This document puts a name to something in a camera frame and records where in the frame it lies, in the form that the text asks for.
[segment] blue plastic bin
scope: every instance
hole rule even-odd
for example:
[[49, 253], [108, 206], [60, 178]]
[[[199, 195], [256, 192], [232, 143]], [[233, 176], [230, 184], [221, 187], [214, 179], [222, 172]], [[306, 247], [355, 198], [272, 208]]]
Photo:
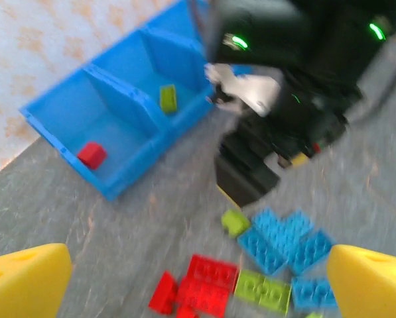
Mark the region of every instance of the blue plastic bin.
[[[112, 200], [212, 108], [205, 100], [212, 90], [205, 63], [188, 7], [181, 1], [22, 107], [21, 113], [65, 161]], [[178, 111], [165, 115], [159, 93], [170, 84], [176, 87]], [[76, 158], [90, 141], [107, 152], [97, 170]]]

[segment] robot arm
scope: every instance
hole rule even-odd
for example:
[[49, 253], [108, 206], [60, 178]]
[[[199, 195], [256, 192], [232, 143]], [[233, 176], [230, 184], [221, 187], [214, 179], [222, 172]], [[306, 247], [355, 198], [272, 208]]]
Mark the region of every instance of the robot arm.
[[[267, 157], [296, 166], [346, 131], [345, 114], [362, 98], [358, 80], [396, 33], [396, 0], [212, 0], [200, 29], [210, 101], [252, 109], [215, 160], [219, 187], [243, 207], [280, 180]], [[236, 78], [227, 64], [276, 67], [283, 80]]]

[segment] lego brick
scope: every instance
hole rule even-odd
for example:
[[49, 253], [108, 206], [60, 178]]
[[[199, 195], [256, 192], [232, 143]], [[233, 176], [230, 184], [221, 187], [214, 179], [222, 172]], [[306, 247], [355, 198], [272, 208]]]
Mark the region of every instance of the lego brick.
[[295, 309], [337, 309], [335, 296], [327, 278], [292, 280]]
[[302, 212], [295, 211], [285, 219], [266, 208], [252, 219], [253, 226], [285, 258], [298, 244], [300, 238], [314, 227], [311, 220]]
[[194, 254], [186, 276], [232, 292], [235, 288], [239, 268], [235, 264], [220, 262]]
[[262, 288], [259, 305], [286, 315], [291, 298], [291, 285], [265, 278]]
[[291, 286], [249, 270], [241, 270], [234, 296], [286, 315]]
[[174, 85], [166, 85], [161, 87], [159, 105], [166, 114], [177, 111], [176, 87]]
[[222, 215], [222, 227], [230, 237], [237, 237], [251, 226], [251, 221], [237, 210], [227, 210]]
[[301, 210], [288, 215], [288, 217], [283, 220], [283, 224], [285, 224], [288, 232], [299, 237], [307, 235], [314, 228], [314, 223]]
[[[186, 0], [175, 3], [20, 112], [79, 175], [113, 200], [213, 107], [206, 101], [212, 87], [192, 29]], [[237, 74], [251, 71], [234, 68]], [[159, 107], [160, 87], [171, 84], [177, 112], [167, 115]], [[76, 158], [89, 140], [107, 152], [96, 171]]]
[[174, 311], [176, 294], [176, 280], [168, 271], [165, 271], [153, 293], [148, 307], [161, 315], [170, 315]]
[[199, 318], [199, 316], [189, 306], [181, 305], [177, 309], [176, 318]]
[[229, 291], [208, 283], [183, 278], [176, 301], [215, 317], [223, 318], [229, 299]]
[[237, 243], [266, 275], [274, 276], [286, 266], [285, 259], [254, 227], [240, 235]]
[[306, 316], [305, 318], [323, 318], [321, 313], [311, 313], [310, 315]]
[[107, 154], [103, 147], [96, 142], [88, 142], [77, 154], [77, 158], [88, 168], [96, 170], [106, 159]]
[[291, 251], [288, 265], [295, 275], [301, 275], [323, 261], [333, 246], [333, 240], [322, 230], [318, 230]]
[[261, 292], [258, 286], [264, 282], [264, 276], [250, 270], [241, 270], [237, 278], [234, 296], [252, 303], [259, 303]]

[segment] toy brick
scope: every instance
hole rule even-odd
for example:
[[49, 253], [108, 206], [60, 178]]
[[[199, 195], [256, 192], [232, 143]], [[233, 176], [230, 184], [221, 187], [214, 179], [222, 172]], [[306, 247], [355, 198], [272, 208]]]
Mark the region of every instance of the toy brick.
[[286, 315], [291, 298], [291, 285], [265, 278], [262, 288], [263, 295], [259, 305]]
[[161, 315], [170, 315], [174, 311], [174, 301], [176, 299], [177, 283], [173, 276], [165, 271], [148, 307]]
[[254, 227], [240, 235], [237, 242], [266, 275], [273, 276], [286, 266], [285, 259]]
[[295, 309], [337, 309], [332, 288], [327, 278], [306, 280], [294, 278], [292, 296]]
[[251, 221], [240, 211], [227, 210], [222, 216], [222, 226], [230, 237], [237, 237], [251, 226]]
[[246, 301], [258, 303], [261, 298], [258, 286], [264, 282], [264, 276], [250, 270], [241, 270], [237, 279], [234, 296]]
[[286, 314], [291, 286], [249, 270], [241, 270], [234, 295], [265, 309]]
[[208, 283], [183, 278], [176, 301], [215, 317], [223, 318], [229, 299], [229, 291]]
[[305, 318], [323, 318], [321, 313], [311, 313], [310, 315], [306, 316]]
[[194, 254], [186, 276], [232, 292], [238, 274], [239, 268], [235, 264]]
[[252, 223], [261, 229], [266, 227], [269, 229], [277, 226], [280, 223], [280, 220], [272, 209], [266, 207], [253, 216]]
[[285, 258], [314, 226], [302, 211], [295, 211], [286, 219], [279, 220], [272, 210], [264, 209], [252, 221], [264, 239]]
[[100, 144], [88, 142], [78, 153], [77, 158], [88, 168], [95, 170], [99, 168], [106, 156], [106, 151]]
[[332, 239], [322, 230], [318, 230], [291, 251], [289, 267], [295, 275], [301, 275], [324, 260], [333, 246]]
[[169, 114], [177, 111], [176, 87], [166, 85], [161, 87], [160, 106], [164, 113]]
[[313, 228], [314, 223], [301, 210], [291, 213], [285, 220], [283, 220], [287, 231], [298, 237], [307, 235]]
[[189, 306], [182, 305], [177, 310], [176, 318], [199, 318], [199, 316]]

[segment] white robot part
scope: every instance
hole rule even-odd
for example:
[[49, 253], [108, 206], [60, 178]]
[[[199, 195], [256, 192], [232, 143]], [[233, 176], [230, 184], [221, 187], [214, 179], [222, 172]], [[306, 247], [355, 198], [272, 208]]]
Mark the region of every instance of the white robot part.
[[236, 97], [235, 101], [229, 103], [217, 103], [219, 108], [233, 113], [243, 111], [240, 102], [243, 101], [263, 117], [270, 111], [280, 90], [280, 85], [269, 76], [235, 76], [229, 64], [206, 64], [205, 74], [213, 85], [221, 84], [225, 94]]

